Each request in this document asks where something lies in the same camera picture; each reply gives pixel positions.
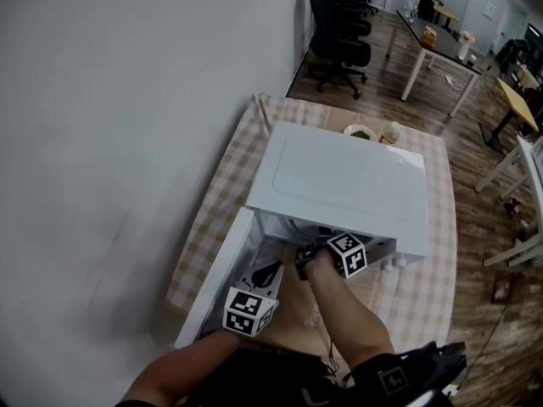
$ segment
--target wooden floor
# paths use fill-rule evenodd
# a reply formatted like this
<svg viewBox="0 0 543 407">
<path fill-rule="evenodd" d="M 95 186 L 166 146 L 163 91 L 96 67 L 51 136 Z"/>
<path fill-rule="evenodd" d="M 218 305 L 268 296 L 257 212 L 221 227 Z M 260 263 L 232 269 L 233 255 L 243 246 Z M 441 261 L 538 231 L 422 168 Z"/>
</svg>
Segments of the wooden floor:
<svg viewBox="0 0 543 407">
<path fill-rule="evenodd" d="M 467 345 L 468 366 L 471 366 L 500 319 L 504 306 L 490 303 L 496 273 L 521 272 L 525 280 L 522 303 L 509 305 L 500 324 L 490 338 L 458 395 L 457 406 L 500 406 L 522 402 L 527 386 L 538 382 L 543 360 L 543 268 L 520 265 L 509 269 L 505 265 L 483 268 L 481 262 L 492 254 L 510 248 L 519 231 L 518 220 L 509 218 L 500 202 L 500 188 L 521 175 L 520 165 L 481 193 L 475 184 L 501 159 L 487 148 L 481 139 L 479 122 L 494 128 L 507 112 L 495 76 L 491 70 L 469 94 L 454 118 L 448 117 L 456 92 L 443 80 L 444 74 L 462 82 L 467 74 L 436 61 L 432 70 L 423 66 L 409 98 L 400 95 L 417 56 L 417 45 L 405 27 L 398 32 L 390 59 L 385 58 L 395 18 L 379 14 L 368 18 L 372 34 L 365 41 L 372 46 L 372 59 L 364 69 L 368 81 L 355 100 L 351 89 L 340 79 L 316 91 L 316 81 L 309 76 L 307 65 L 318 59 L 311 53 L 305 58 L 289 94 L 292 98 L 323 103 L 342 109 L 355 110 L 367 116 L 395 120 L 403 125 L 440 136 L 445 140 L 455 192 L 458 234 L 458 266 L 456 296 L 449 341 Z M 518 123 L 514 120 L 502 132 L 501 140 L 509 150 L 514 146 Z M 521 216 L 530 221 L 535 212 L 530 193 L 522 187 L 515 193 L 523 206 Z"/>
</svg>

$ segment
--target white table leg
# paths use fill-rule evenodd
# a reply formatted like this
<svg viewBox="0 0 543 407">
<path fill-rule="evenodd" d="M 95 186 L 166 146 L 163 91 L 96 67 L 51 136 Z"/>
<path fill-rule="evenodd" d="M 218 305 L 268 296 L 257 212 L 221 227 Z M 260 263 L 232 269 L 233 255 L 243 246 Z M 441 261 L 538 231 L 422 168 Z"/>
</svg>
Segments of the white table leg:
<svg viewBox="0 0 543 407">
<path fill-rule="evenodd" d="M 458 98 L 458 101 L 456 101 L 456 105 L 454 109 L 449 113 L 449 116 L 452 118 L 464 102 L 464 99 L 466 99 L 467 95 L 469 94 L 469 91 L 472 90 L 473 85 L 475 84 L 475 81 L 479 76 L 477 74 L 472 75 L 472 79 L 466 84 L 466 87 L 464 87 L 464 90 L 462 91 L 462 95 Z"/>
<path fill-rule="evenodd" d="M 515 256 L 516 254 L 520 254 L 524 250 L 529 250 L 533 246 L 541 243 L 541 234 L 536 234 L 533 237 L 531 237 L 528 241 L 525 241 L 522 244 L 519 244 L 518 246 L 515 246 L 514 248 L 510 248 L 509 250 L 506 250 L 505 252 L 501 252 L 500 254 L 497 254 L 493 256 L 492 258 L 485 259 L 483 261 L 483 266 L 488 267 L 489 265 L 496 264 L 498 262 L 502 262 L 505 259 L 511 258 L 512 256 Z"/>
<path fill-rule="evenodd" d="M 500 199 L 503 200 L 505 199 L 507 196 L 509 196 L 512 192 L 514 192 L 515 190 L 517 190 L 517 188 L 519 188 L 520 186 L 522 186 L 526 180 L 528 179 L 528 175 L 524 175 L 520 180 L 518 180 L 517 182 L 514 182 L 507 190 L 505 190 L 501 195 L 500 195 Z"/>
<path fill-rule="evenodd" d="M 543 254 L 543 246 L 536 246 L 532 248 L 529 252 L 526 252 L 524 255 L 519 256 L 518 258 L 509 261 L 507 263 L 508 267 L 514 267 L 515 265 L 519 265 L 523 263 L 524 261 L 527 261 L 532 258 L 536 258 L 537 256 L 541 256 Z"/>
<path fill-rule="evenodd" d="M 387 50 L 387 57 L 390 57 L 390 54 L 392 53 L 392 47 L 394 46 L 394 42 L 396 40 L 396 35 L 398 34 L 398 29 L 400 28 L 400 16 L 396 16 L 396 22 L 394 24 L 394 29 L 392 30 L 392 36 L 390 37 L 389 42 L 389 49 Z"/>
<path fill-rule="evenodd" d="M 499 176 L 508 166 L 510 166 L 513 161 L 517 159 L 519 149 L 520 147 L 517 144 L 517 146 L 513 148 L 513 150 L 500 163 L 498 163 L 487 176 L 479 181 L 479 184 L 475 186 L 475 191 L 480 192 L 483 190 L 483 188 L 488 186 L 497 176 Z"/>
<path fill-rule="evenodd" d="M 417 62 L 415 63 L 415 66 L 413 66 L 413 70 L 411 71 L 411 76 L 409 77 L 409 81 L 407 82 L 406 88 L 404 89 L 404 92 L 401 95 L 402 101 L 407 100 L 407 97 L 409 96 L 409 92 L 411 91 L 411 88 L 413 87 L 413 83 L 415 82 L 415 79 L 417 78 L 418 71 L 421 69 L 421 66 L 423 65 L 423 60 L 425 56 L 426 56 L 426 50 L 424 48 L 421 48 L 421 52 L 418 54 Z"/>
<path fill-rule="evenodd" d="M 536 217 L 535 219 L 532 220 L 532 222 L 529 225 L 526 226 L 526 228 L 524 229 L 524 235 L 527 238 L 530 238 L 532 235 L 537 233 L 538 230 L 539 230 L 539 223 Z"/>
</svg>

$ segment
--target plate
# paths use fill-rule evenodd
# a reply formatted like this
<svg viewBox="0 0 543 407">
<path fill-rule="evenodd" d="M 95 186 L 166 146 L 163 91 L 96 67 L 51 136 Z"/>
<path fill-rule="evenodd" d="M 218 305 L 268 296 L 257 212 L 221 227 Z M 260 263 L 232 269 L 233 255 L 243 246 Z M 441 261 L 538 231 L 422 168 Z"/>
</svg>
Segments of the plate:
<svg viewBox="0 0 543 407">
<path fill-rule="evenodd" d="M 349 125 L 347 128 L 343 130 L 343 133 L 346 136 L 350 136 L 352 133 L 357 132 L 357 131 L 364 131 L 370 137 L 370 140 L 372 142 L 378 142 L 376 134 L 365 125 Z"/>
</svg>

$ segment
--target food on plate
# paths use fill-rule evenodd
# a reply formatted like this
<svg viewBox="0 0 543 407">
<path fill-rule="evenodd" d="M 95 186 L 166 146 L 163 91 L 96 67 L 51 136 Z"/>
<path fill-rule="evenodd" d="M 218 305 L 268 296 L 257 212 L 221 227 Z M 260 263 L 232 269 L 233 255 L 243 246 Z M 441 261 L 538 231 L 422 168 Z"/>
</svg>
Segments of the food on plate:
<svg viewBox="0 0 543 407">
<path fill-rule="evenodd" d="M 353 137 L 359 137 L 360 139 L 370 140 L 370 135 L 365 131 L 359 130 L 351 134 Z"/>
</svg>

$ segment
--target yellow table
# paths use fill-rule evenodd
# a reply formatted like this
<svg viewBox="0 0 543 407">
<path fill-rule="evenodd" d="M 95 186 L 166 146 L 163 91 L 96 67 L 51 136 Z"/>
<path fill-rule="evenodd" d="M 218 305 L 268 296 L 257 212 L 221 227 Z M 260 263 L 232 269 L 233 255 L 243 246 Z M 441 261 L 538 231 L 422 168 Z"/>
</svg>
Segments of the yellow table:
<svg viewBox="0 0 543 407">
<path fill-rule="evenodd" d="M 460 20 L 455 15 L 451 14 L 451 12 L 449 12 L 448 10 L 441 8 L 437 4 L 434 6 L 434 11 L 435 11 L 434 24 L 439 25 L 439 17 L 441 15 L 444 15 L 447 18 L 447 21 L 445 22 L 445 25 L 443 26 L 443 28 L 449 33 L 451 33 L 451 28 L 449 27 L 449 23 L 451 22 L 451 20 L 460 22 Z"/>
<path fill-rule="evenodd" d="M 528 104 L 526 104 L 524 99 L 501 79 L 497 78 L 497 80 L 511 109 L 509 112 L 507 112 L 505 118 L 501 120 L 500 124 L 493 131 L 488 126 L 481 123 L 479 123 L 479 127 L 481 128 L 481 135 L 483 136 L 486 146 L 494 149 L 498 153 L 503 153 L 499 135 L 501 130 L 505 128 L 507 123 L 515 114 L 530 125 L 534 131 L 539 132 L 539 129 L 537 128 L 534 116 L 532 116 L 532 112 L 529 111 Z"/>
</svg>

